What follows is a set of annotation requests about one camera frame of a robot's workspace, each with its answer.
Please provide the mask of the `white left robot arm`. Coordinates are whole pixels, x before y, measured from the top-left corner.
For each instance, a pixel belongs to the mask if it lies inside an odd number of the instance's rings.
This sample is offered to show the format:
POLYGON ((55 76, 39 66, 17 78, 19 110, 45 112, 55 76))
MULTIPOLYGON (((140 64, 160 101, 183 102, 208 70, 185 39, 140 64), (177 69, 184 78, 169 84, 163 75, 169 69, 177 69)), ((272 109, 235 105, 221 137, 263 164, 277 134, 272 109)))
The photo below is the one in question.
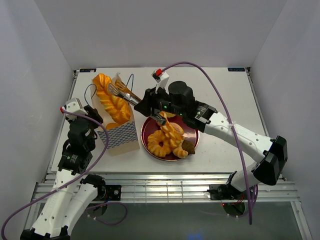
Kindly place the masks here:
POLYGON ((62 148, 52 194, 37 220, 23 230, 22 240, 69 240, 77 221, 93 200, 106 201, 110 187, 103 177, 87 174, 96 147, 95 129, 103 119, 89 105, 74 101, 61 107, 69 122, 67 140, 62 148))

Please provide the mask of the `blue checkered paper bag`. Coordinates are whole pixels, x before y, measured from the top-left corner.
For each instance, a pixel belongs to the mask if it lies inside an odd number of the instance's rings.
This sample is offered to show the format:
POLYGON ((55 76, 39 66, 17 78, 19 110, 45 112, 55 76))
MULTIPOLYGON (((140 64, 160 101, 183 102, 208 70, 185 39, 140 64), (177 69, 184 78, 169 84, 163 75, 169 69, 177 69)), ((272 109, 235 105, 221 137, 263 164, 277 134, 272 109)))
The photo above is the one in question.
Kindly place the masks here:
POLYGON ((117 73, 110 77, 103 73, 97 74, 89 86, 91 106, 102 118, 102 125, 97 133, 112 157, 140 149, 134 114, 130 104, 124 99, 109 92, 108 86, 120 80, 117 73))

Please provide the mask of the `metal kitchen tongs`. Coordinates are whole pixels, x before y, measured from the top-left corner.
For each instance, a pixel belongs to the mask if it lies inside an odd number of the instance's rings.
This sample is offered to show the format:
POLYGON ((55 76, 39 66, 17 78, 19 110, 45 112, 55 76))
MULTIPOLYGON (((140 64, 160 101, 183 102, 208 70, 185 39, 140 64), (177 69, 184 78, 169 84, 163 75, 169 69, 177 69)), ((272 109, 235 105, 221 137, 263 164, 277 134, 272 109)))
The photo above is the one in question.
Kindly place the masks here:
POLYGON ((142 101, 137 95, 130 91, 127 88, 127 86, 119 79, 117 79, 115 83, 109 83, 107 89, 108 92, 111 93, 113 96, 122 98, 133 106, 136 106, 142 101))

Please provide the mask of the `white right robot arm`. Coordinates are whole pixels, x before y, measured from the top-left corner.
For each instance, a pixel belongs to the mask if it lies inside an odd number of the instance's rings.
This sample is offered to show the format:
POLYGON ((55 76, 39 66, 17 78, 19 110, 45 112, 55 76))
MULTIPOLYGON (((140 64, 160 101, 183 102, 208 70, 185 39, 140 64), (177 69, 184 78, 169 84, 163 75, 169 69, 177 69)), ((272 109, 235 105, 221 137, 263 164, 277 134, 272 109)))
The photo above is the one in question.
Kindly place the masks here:
POLYGON ((233 172, 225 184, 209 190, 212 199, 239 199, 259 183, 276 185, 288 159, 287 141, 281 136, 270 138, 234 124, 214 107, 197 101, 193 90, 183 81, 171 83, 168 90, 149 88, 134 109, 164 124, 161 112, 181 116, 190 128, 217 137, 246 153, 254 164, 233 172))

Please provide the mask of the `orange oval bread loaf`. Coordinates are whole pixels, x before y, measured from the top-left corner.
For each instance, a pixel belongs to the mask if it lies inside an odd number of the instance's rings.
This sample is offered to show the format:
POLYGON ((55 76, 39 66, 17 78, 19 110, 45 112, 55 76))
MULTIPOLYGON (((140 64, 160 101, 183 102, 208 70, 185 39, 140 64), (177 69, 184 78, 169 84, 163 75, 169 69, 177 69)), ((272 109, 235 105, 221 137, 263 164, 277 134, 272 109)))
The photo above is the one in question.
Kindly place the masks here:
POLYGON ((121 126, 120 124, 116 123, 116 122, 111 122, 111 123, 108 123, 105 128, 106 130, 111 130, 111 129, 114 129, 114 128, 117 128, 121 126))

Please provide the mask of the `long twisted bread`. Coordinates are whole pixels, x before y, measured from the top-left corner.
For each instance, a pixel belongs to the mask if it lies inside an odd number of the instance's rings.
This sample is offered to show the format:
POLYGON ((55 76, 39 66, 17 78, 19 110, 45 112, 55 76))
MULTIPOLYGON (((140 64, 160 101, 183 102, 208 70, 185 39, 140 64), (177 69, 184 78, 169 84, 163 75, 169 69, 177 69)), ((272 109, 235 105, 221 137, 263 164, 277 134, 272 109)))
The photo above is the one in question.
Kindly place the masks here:
POLYGON ((129 104, 122 98, 112 95, 108 86, 112 83, 110 76, 99 73, 93 78, 92 83, 96 85, 96 95, 104 110, 111 116, 114 122, 123 125, 131 119, 129 104))

